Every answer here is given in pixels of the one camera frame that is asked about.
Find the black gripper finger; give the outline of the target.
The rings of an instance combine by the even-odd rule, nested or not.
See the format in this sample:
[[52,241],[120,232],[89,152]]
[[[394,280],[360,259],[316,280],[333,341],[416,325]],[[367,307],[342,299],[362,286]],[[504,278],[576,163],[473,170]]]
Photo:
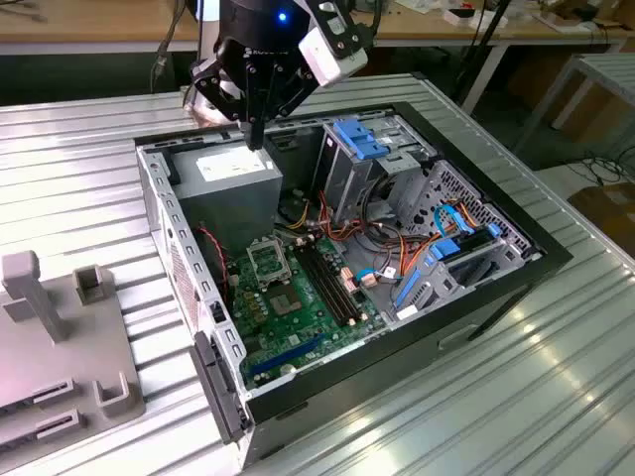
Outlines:
[[247,101],[224,72],[219,59],[196,62],[190,69],[192,85],[225,119],[237,122],[249,150],[256,149],[256,128],[247,116]]
[[265,126],[278,116],[289,116],[316,88],[318,82],[306,63],[275,64],[264,95],[263,109],[255,123],[255,149],[263,147]]

